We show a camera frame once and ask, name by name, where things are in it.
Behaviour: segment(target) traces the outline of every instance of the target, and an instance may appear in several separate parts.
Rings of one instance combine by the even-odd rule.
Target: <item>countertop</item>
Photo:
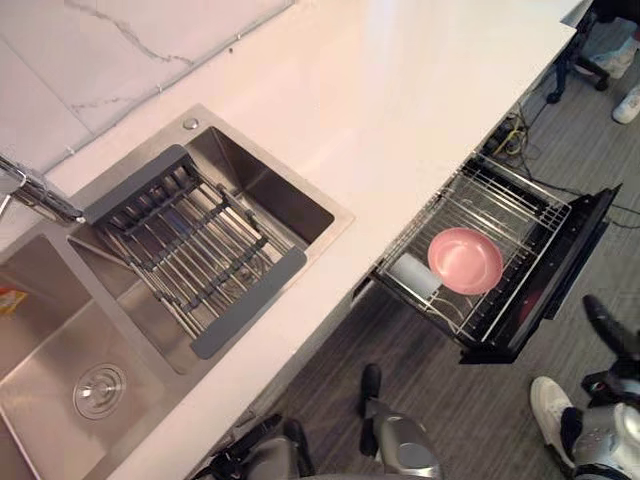
[[[50,172],[72,195],[201,103],[355,217],[110,478],[201,460],[553,60],[577,3],[300,1]],[[0,248],[35,218],[12,206]]]

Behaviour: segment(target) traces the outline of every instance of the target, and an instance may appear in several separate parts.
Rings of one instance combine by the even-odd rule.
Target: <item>stainless steel sink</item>
[[[283,290],[352,219],[200,106],[73,203],[87,207],[172,144],[304,250],[306,266]],[[28,293],[0,319],[0,410],[13,437],[0,438],[0,459],[23,473],[26,462],[40,478],[108,476],[251,327],[198,358],[174,317],[90,226],[43,222],[0,252],[0,264],[0,285]]]
[[[28,292],[0,322],[2,414],[38,475],[82,478],[164,385],[44,236],[5,262],[0,284]]]

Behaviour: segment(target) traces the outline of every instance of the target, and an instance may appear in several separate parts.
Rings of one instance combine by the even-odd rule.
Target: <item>pink bowl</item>
[[[429,245],[429,268],[456,293],[479,295],[502,277],[502,255],[489,238],[470,228],[449,228]]]

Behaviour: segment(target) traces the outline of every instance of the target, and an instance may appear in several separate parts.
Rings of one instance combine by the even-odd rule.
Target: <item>marble backsplash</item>
[[[291,0],[0,0],[0,152],[45,171]]]

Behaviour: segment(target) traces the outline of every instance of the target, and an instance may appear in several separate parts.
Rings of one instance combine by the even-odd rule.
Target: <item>sink drain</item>
[[[120,368],[109,363],[96,365],[78,379],[73,389],[73,403],[83,417],[99,420],[113,413],[126,385]]]

